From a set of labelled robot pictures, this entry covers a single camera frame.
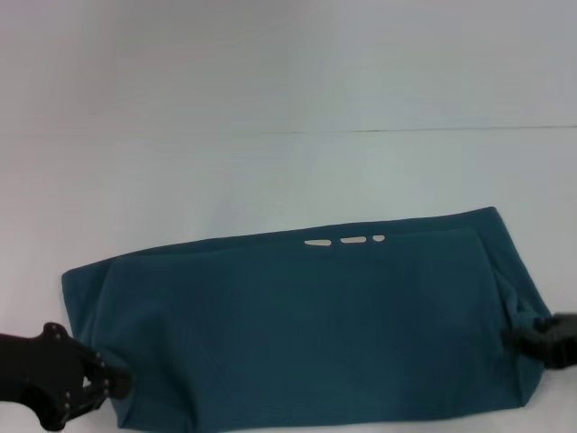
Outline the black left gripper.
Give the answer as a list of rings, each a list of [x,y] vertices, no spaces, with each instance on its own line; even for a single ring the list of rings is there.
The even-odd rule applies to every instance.
[[[48,431],[132,390],[129,371],[108,365],[61,325],[47,323],[35,337],[1,335],[1,400],[29,408]]]

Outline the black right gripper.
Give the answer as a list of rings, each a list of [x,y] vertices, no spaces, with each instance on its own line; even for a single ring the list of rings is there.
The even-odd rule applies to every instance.
[[[503,332],[503,344],[522,355],[544,361],[549,370],[576,365],[576,315],[536,318],[528,327]]]

